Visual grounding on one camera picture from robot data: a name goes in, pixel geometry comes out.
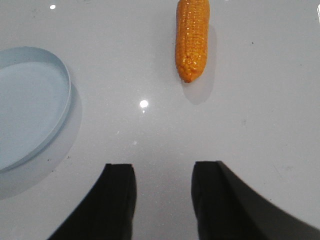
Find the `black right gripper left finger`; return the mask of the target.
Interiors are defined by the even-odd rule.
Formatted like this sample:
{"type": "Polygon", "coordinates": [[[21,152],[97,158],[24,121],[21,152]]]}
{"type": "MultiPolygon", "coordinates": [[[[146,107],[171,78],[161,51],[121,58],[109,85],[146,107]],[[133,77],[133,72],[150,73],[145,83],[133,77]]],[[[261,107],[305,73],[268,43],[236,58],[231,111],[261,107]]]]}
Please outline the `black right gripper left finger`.
{"type": "Polygon", "coordinates": [[[106,164],[89,193],[51,240],[130,240],[137,199],[131,164],[106,164]]]}

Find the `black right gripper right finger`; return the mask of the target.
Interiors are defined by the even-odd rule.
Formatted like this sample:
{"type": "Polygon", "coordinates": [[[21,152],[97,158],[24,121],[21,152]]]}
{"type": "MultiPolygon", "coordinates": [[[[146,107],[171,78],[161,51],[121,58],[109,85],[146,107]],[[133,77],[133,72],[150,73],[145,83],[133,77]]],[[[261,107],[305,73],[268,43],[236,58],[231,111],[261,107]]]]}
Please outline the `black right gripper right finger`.
{"type": "Polygon", "coordinates": [[[222,161],[197,161],[192,204],[201,240],[318,240],[319,229],[255,192],[222,161]]]}

